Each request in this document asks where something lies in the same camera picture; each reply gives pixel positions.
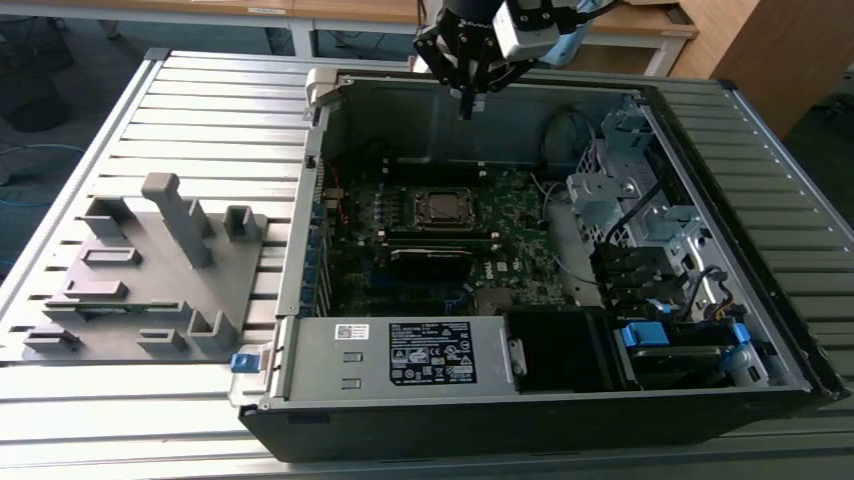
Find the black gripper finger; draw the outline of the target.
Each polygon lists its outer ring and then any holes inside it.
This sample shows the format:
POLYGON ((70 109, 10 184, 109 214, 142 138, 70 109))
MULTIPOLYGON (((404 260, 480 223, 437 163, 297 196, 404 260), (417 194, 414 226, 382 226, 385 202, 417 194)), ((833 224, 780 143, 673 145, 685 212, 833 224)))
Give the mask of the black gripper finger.
POLYGON ((416 37, 414 46, 440 83, 460 92, 458 118, 470 120, 473 116, 476 94, 470 89, 470 68, 460 69, 440 48, 440 28, 422 29, 416 37))
POLYGON ((482 110, 486 94, 504 90, 537 63, 537 59, 506 60, 498 47, 484 47, 470 76, 470 113, 482 110))

